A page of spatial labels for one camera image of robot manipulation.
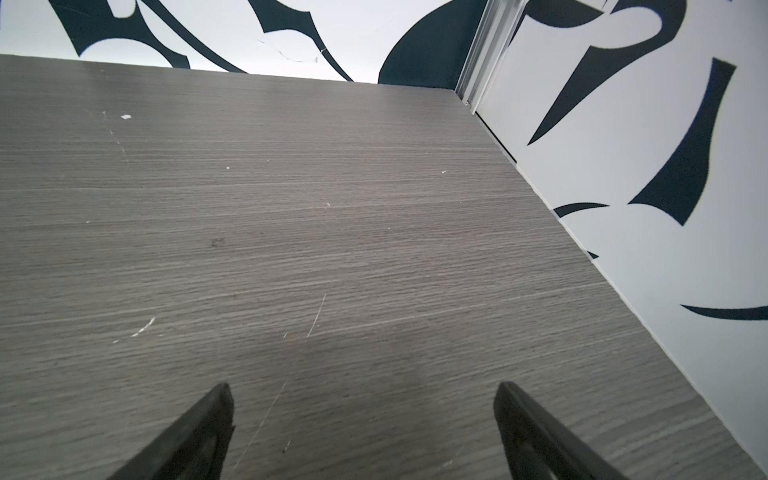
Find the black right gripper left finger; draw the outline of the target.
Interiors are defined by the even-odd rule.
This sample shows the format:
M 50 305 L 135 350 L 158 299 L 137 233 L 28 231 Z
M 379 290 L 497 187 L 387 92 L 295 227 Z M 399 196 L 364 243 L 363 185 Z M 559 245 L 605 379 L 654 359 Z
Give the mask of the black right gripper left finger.
M 112 479 L 219 479 L 235 425 L 230 386 L 215 385 Z

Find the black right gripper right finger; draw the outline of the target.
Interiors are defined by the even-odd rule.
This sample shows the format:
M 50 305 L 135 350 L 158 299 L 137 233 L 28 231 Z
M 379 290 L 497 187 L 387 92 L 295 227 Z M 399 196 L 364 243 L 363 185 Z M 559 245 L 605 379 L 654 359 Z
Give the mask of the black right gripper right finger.
M 514 479 L 625 477 L 515 383 L 499 384 L 493 409 Z

